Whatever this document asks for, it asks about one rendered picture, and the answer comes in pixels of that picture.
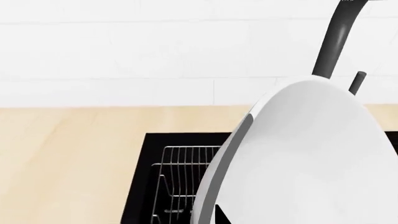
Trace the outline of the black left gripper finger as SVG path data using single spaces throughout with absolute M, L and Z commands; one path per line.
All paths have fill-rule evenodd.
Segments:
M 219 205 L 215 205 L 215 224 L 231 224 Z

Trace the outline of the dark grey faucet lever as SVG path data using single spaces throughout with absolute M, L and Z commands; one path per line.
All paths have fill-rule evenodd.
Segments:
M 354 80 L 352 81 L 350 87 L 349 87 L 349 92 L 352 93 L 352 95 L 356 95 L 359 88 L 361 87 L 364 79 L 366 78 L 367 73 L 359 71 L 357 72 Z

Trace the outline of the black kitchen sink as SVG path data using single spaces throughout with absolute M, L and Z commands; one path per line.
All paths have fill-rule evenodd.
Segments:
M 150 224 L 154 164 L 167 146 L 220 146 L 204 176 L 234 141 L 230 133 L 146 134 L 121 224 Z M 196 193 L 177 224 L 215 224 L 219 205 L 231 224 L 398 224 L 398 157 L 384 133 L 252 130 L 231 162 L 218 198 L 198 219 Z

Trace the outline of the dark grey curved faucet spout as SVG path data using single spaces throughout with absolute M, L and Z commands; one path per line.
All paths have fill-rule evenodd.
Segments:
M 340 0 L 328 25 L 312 75 L 331 78 L 351 28 L 369 0 Z

